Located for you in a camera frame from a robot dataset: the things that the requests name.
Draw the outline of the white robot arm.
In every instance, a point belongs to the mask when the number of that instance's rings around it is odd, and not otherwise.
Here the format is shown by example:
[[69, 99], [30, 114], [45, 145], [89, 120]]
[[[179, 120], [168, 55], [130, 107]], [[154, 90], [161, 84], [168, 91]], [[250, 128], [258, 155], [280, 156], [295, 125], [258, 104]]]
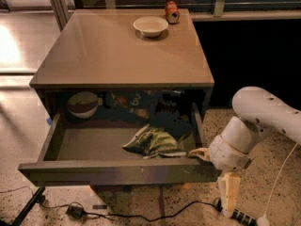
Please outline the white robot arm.
[[218, 177], [222, 214], [229, 218], [236, 207], [240, 175], [246, 168], [248, 155], [270, 131], [276, 130], [301, 144], [301, 111], [286, 105], [277, 96], [258, 87], [239, 89], [232, 98], [235, 115], [224, 131], [207, 148], [189, 152], [213, 163], [222, 172]]

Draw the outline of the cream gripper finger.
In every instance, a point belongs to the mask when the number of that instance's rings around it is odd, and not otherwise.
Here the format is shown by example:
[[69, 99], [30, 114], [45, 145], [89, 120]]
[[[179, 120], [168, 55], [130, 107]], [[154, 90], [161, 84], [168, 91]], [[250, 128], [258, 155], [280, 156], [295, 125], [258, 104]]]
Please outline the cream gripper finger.
[[217, 182], [221, 196], [222, 214], [230, 218], [236, 207], [241, 177], [236, 172], [225, 172]]
[[203, 161], [210, 161], [210, 154], [208, 148], [196, 148], [188, 153], [189, 157], [197, 157]]

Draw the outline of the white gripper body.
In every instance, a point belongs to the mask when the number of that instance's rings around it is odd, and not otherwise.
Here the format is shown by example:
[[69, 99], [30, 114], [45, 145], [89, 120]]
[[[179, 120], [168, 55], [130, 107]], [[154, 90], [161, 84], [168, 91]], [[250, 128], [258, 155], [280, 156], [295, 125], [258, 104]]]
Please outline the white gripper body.
[[248, 162], [251, 146], [251, 140], [246, 137], [236, 138], [230, 142], [227, 138], [218, 135], [209, 147], [210, 161], [218, 170], [242, 170]]

